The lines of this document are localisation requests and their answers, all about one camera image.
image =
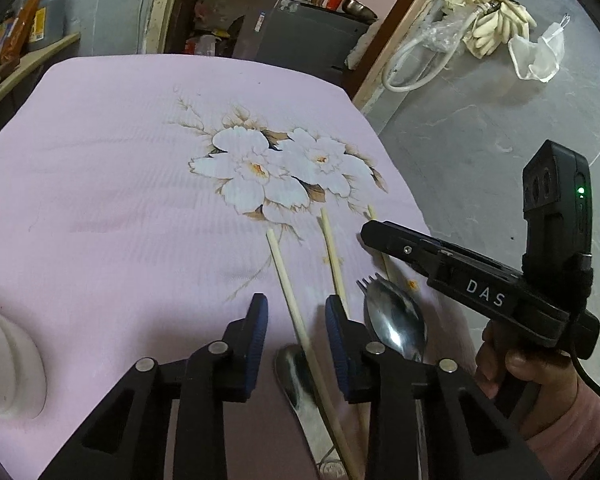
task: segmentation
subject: plastic jug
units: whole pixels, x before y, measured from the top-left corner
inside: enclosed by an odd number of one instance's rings
[[[66,0],[40,0],[31,27],[29,50],[45,48],[64,36],[64,6]]]

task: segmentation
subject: metal spoon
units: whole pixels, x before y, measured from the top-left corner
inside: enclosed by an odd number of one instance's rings
[[[427,325],[414,299],[380,274],[356,283],[365,293],[366,328],[405,359],[422,362]]]

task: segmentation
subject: clear plastic wrap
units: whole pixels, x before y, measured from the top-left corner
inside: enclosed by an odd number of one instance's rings
[[[427,23],[420,29],[422,46],[435,52],[449,52],[458,45],[459,37],[465,32],[464,22],[476,10],[475,6],[459,7],[439,22]]]

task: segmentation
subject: red cup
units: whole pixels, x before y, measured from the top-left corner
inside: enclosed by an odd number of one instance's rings
[[[338,7],[342,3],[343,0],[327,0],[327,4],[325,7],[329,10],[338,10]]]

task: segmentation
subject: pink sleeve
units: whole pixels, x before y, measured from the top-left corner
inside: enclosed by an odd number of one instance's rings
[[[571,409],[526,441],[552,480],[577,480],[600,450],[600,398],[580,379]]]

